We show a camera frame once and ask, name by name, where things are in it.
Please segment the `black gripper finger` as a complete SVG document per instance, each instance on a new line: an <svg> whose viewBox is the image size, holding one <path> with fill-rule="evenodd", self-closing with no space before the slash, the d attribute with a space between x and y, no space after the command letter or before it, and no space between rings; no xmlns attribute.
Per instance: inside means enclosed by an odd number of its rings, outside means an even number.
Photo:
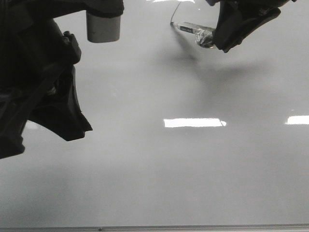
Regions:
<svg viewBox="0 0 309 232"><path fill-rule="evenodd" d="M221 0L216 30L237 30L260 15L257 5L250 0Z"/></svg>
<svg viewBox="0 0 309 232"><path fill-rule="evenodd" d="M212 42L227 53L260 26L277 18L280 13L279 8L221 6L217 26L212 33Z"/></svg>

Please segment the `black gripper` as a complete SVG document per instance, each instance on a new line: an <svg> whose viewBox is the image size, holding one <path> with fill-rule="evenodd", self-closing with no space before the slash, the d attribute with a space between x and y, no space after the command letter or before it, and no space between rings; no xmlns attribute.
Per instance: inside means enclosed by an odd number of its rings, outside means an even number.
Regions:
<svg viewBox="0 0 309 232"><path fill-rule="evenodd" d="M3 0L0 3L0 156L22 154L22 133L35 122L65 141L92 127L77 97L75 64L81 50L55 18L85 11L121 16L121 0Z"/></svg>

